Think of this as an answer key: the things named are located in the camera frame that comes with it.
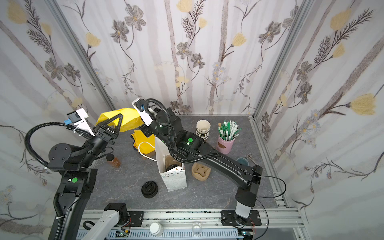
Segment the single yellow napkin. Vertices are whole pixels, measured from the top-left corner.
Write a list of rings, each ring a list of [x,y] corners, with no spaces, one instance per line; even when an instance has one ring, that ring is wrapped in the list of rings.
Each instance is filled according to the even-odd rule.
[[[124,108],[124,109],[101,113],[101,115],[99,116],[96,122],[96,125],[103,121],[109,120],[118,114],[123,115],[123,121],[120,128],[121,133],[126,132],[128,130],[134,130],[144,124],[137,110],[131,109],[131,108]]]

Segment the black cup lid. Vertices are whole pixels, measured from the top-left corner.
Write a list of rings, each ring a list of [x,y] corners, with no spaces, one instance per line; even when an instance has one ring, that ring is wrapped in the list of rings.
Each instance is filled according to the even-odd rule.
[[[166,168],[166,171],[168,172],[168,171],[170,171],[170,170],[172,170],[172,169],[174,169],[174,168],[177,168],[177,167],[179,167],[178,164],[172,164],[172,165],[170,165],[170,166],[168,166],[168,167]]]

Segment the white paper bag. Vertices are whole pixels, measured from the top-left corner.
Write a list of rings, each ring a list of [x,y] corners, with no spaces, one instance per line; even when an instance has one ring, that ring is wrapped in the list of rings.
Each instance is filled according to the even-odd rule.
[[[155,158],[150,157],[142,152],[145,147],[155,153]],[[157,163],[157,168],[160,177],[162,178],[168,192],[184,189],[187,187],[185,165],[174,159],[168,147],[160,139],[155,137],[154,144],[142,142],[137,147],[140,155]]]

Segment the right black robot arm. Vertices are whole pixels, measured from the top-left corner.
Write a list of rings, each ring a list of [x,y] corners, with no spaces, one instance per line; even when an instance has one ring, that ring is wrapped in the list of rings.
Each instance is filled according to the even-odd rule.
[[[138,98],[132,105],[144,122],[140,130],[164,143],[172,158],[182,164],[200,162],[237,185],[234,225],[245,226],[251,220],[251,210],[256,204],[262,167],[242,165],[220,153],[201,137],[184,130],[181,119],[158,100]]]

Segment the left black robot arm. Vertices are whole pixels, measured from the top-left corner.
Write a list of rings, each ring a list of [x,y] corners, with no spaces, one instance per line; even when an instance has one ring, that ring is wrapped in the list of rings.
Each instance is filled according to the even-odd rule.
[[[123,121],[119,113],[106,119],[94,128],[91,134],[64,122],[49,122],[31,128],[25,136],[28,153],[44,167],[61,175],[61,182],[53,199],[55,219],[49,235],[50,240],[74,240],[81,223],[81,216],[91,197],[96,183],[97,170],[90,166],[103,157],[108,145],[113,145],[122,131]],[[54,145],[49,152],[49,160],[44,160],[31,144],[32,135],[45,127],[64,127],[84,137],[82,146],[66,143]]]

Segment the stack of black lids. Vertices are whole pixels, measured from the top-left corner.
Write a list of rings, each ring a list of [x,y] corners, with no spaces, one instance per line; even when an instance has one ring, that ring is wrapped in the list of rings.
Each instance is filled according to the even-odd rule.
[[[147,199],[151,199],[155,197],[158,191],[159,191],[159,187],[157,183],[154,181],[148,181],[144,183],[141,188],[142,195]]]

